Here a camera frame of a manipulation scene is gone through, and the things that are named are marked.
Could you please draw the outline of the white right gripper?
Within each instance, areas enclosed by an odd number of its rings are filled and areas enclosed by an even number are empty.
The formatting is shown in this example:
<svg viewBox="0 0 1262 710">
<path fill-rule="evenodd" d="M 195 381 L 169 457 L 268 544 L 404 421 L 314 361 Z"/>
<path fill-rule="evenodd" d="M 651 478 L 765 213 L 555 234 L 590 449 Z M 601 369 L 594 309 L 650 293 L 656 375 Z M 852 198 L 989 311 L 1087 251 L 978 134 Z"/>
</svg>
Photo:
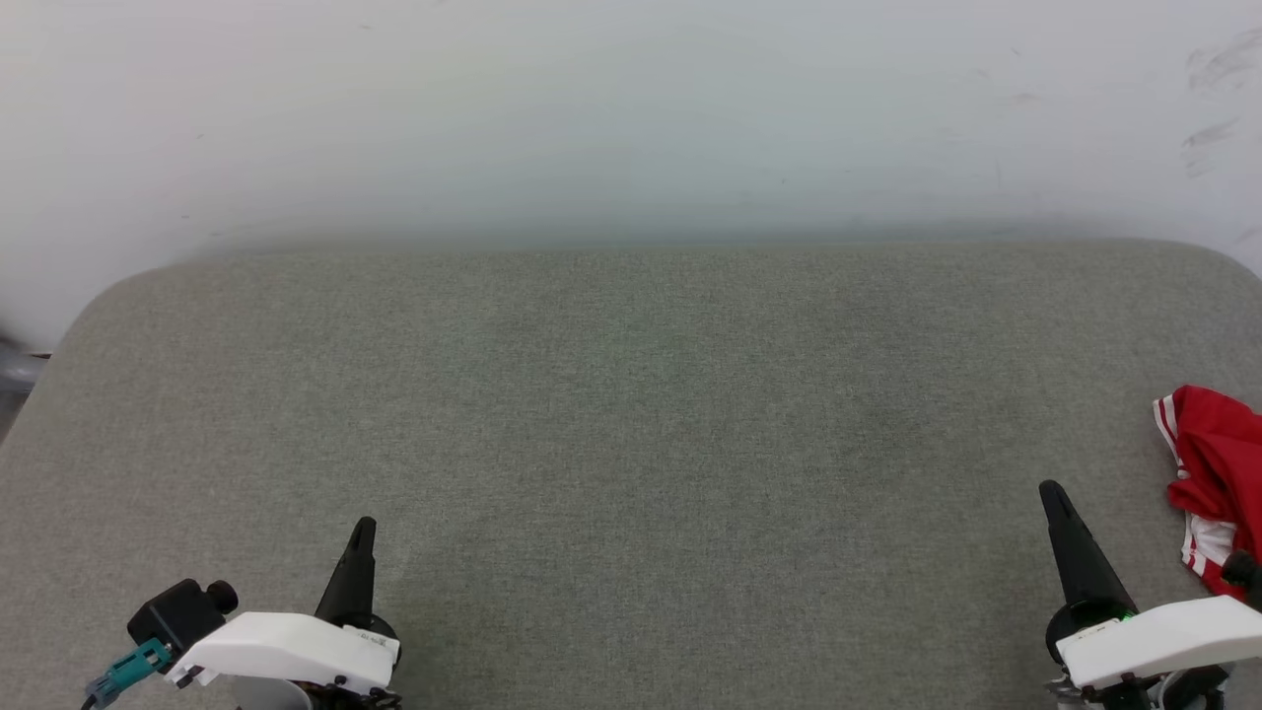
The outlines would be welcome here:
<svg viewBox="0 0 1262 710">
<path fill-rule="evenodd" d="M 1059 709 L 1223 709 L 1235 665 L 1258 658 L 1259 610 L 1230 597 L 1140 612 L 1064 486 L 1039 496 L 1065 607 L 1126 614 L 1053 643 L 1061 677 L 1046 684 Z"/>
</svg>

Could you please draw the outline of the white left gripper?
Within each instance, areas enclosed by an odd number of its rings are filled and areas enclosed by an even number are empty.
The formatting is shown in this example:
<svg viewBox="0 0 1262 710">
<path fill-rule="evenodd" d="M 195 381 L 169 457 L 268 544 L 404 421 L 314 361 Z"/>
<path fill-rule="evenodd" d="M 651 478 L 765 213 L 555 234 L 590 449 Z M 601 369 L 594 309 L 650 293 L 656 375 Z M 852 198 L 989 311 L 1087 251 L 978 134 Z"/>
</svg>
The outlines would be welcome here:
<svg viewBox="0 0 1262 710">
<path fill-rule="evenodd" d="M 400 709 L 390 690 L 401 644 L 374 624 L 376 521 L 362 517 L 334 562 L 316 615 L 244 612 L 167 672 L 175 687 L 226 678 L 236 709 Z"/>
</svg>

